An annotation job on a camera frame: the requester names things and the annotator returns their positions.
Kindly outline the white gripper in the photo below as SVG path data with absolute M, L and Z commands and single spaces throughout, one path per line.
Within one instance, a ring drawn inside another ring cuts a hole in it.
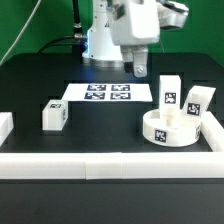
M 160 37 L 156 0 L 108 0 L 108 20 L 112 40 L 121 46 L 124 70 L 134 71 L 135 77 L 145 77 L 146 45 L 157 43 Z M 131 49 L 128 45 L 139 46 Z

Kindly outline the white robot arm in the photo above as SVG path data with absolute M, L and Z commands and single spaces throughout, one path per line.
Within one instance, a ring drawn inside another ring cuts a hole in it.
M 174 0 L 93 0 L 93 23 L 87 31 L 85 63 L 124 66 L 126 73 L 147 75 L 148 46 L 160 30 L 184 26 L 189 8 Z

